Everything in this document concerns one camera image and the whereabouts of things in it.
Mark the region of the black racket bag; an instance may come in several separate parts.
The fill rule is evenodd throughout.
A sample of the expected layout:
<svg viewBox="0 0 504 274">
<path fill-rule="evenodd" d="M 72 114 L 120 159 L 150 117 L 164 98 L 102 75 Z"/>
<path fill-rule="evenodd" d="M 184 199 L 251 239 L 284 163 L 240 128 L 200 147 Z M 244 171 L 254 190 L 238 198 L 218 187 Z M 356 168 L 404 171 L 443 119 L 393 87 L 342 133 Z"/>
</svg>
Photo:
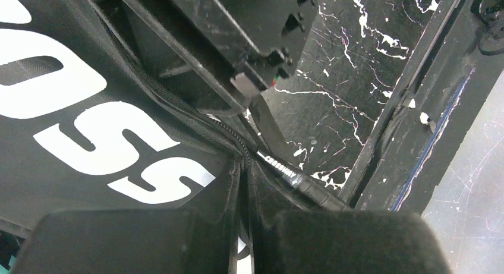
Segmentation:
<svg viewBox="0 0 504 274">
<path fill-rule="evenodd" d="M 1 0 L 1 232 L 93 209 L 190 209 L 248 238 L 235 138 L 145 66 L 123 0 Z"/>
</svg>

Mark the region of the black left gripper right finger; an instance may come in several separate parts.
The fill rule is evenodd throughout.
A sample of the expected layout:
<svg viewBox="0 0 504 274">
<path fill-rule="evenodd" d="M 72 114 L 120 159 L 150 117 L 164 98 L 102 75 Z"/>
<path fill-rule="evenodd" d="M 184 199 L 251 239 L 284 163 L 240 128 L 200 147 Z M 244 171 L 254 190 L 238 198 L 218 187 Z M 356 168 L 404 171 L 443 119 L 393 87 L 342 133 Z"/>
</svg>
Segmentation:
<svg viewBox="0 0 504 274">
<path fill-rule="evenodd" d="M 300 210 L 258 163 L 248 169 L 254 273 L 450 273 L 415 213 Z"/>
</svg>

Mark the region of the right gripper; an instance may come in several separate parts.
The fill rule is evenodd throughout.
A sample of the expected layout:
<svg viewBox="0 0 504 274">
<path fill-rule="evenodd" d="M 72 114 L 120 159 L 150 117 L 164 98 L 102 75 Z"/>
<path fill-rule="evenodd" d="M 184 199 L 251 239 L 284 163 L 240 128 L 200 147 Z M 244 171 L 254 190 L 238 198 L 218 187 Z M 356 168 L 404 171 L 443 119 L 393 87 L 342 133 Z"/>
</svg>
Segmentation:
<svg viewBox="0 0 504 274">
<path fill-rule="evenodd" d="M 121 0 L 146 71 L 204 114 L 248 107 L 271 154 L 296 159 L 261 92 L 294 75 L 317 0 Z"/>
</svg>

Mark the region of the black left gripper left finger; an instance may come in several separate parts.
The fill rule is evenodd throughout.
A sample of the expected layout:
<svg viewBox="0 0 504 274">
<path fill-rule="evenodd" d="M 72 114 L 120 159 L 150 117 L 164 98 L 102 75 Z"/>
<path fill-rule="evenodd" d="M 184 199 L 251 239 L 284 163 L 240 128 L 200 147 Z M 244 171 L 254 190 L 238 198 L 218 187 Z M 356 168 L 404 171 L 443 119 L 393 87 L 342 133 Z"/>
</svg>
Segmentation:
<svg viewBox="0 0 504 274">
<path fill-rule="evenodd" d="M 45 216 L 12 273 L 235 273 L 241 167 L 178 208 L 80 210 Z"/>
</svg>

